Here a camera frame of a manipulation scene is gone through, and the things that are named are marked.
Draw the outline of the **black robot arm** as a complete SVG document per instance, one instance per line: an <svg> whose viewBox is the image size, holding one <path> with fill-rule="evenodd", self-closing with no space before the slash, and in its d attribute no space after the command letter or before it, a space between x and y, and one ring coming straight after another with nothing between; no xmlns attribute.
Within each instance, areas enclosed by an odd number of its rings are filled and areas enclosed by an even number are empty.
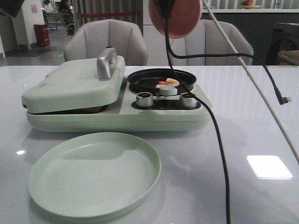
<svg viewBox="0 0 299 224"><path fill-rule="evenodd" d="M15 18L23 3L24 0L0 0L0 14Z"/></svg>

